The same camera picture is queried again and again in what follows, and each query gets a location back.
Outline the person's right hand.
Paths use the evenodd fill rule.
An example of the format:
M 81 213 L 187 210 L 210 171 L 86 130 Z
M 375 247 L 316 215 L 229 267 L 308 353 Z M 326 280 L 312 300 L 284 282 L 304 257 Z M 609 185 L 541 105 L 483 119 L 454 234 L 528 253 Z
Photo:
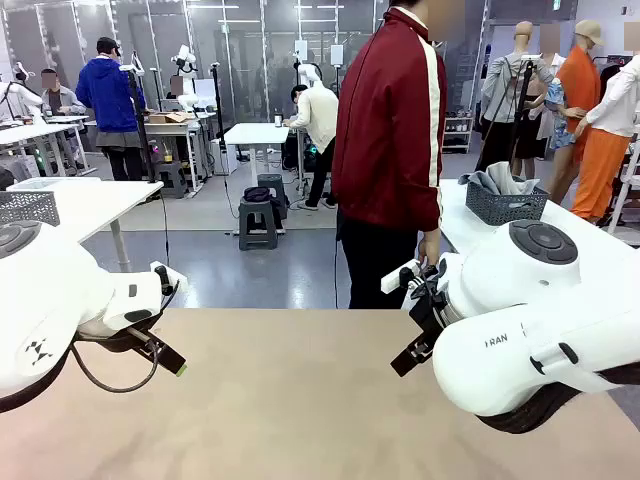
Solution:
M 441 231 L 424 232 L 419 243 L 418 255 L 421 265 L 435 266 L 440 258 Z

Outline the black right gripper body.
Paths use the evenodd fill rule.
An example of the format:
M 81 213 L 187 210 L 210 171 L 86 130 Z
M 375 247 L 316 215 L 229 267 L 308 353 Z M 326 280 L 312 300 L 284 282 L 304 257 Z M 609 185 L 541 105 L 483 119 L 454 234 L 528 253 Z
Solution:
M 422 330 L 416 339 L 417 345 L 434 345 L 449 323 L 445 313 L 448 300 L 446 293 L 438 288 L 438 280 L 436 273 L 428 272 L 409 282 L 409 316 Z

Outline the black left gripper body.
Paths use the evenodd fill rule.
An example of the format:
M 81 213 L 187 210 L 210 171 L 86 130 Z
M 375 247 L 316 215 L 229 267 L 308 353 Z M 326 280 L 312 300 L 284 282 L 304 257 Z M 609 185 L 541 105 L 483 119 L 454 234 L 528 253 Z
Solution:
M 133 350 L 138 353 L 150 353 L 151 348 L 147 343 L 150 340 L 157 342 L 155 336 L 150 333 L 150 329 L 159 319 L 159 315 L 149 317 L 125 327 L 123 330 L 116 332 L 110 337 L 97 337 L 76 332 L 74 340 L 97 343 L 112 353 L 124 353 L 129 350 Z

